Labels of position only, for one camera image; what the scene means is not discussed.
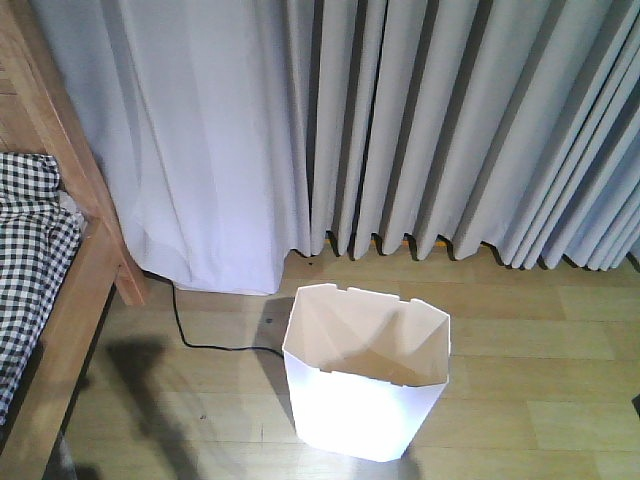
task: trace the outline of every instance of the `black cable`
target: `black cable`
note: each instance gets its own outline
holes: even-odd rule
[[[180,322],[180,314],[178,313],[178,305],[176,303],[176,286],[171,283],[171,294],[173,296],[173,313],[175,315],[176,324],[178,325],[178,331],[180,332],[180,338],[182,339],[182,343],[189,348],[207,348],[210,350],[222,350],[224,352],[241,352],[244,350],[261,350],[263,352],[271,352],[274,355],[278,355],[280,358],[284,358],[282,352],[276,350],[271,347],[260,347],[260,346],[247,346],[247,347],[223,347],[221,345],[197,345],[191,343],[184,336],[184,330],[182,329],[182,323]]]

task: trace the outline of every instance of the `laminate flooring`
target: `laminate flooring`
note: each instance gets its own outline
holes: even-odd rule
[[[79,478],[640,478],[640,273],[500,266],[489,248],[422,262],[292,252],[266,297],[179,291],[189,341],[279,347],[296,288],[336,283],[420,298],[452,316],[450,383],[402,459],[316,450],[295,434],[282,360],[182,345],[171,288],[114,298],[72,411]]]

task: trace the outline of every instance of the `bed leg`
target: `bed leg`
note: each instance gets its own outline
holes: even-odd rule
[[[124,256],[124,262],[120,265],[116,277],[118,293],[126,305],[144,305],[148,294],[146,279],[129,253],[124,253]]]

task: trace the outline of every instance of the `white curtain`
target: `white curtain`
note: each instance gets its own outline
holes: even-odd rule
[[[640,250],[639,0],[33,4],[134,257],[184,287],[274,292],[327,231]]]

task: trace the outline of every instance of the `checkered fabric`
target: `checkered fabric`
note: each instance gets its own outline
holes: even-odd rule
[[[0,425],[80,243],[46,155],[0,153]]]

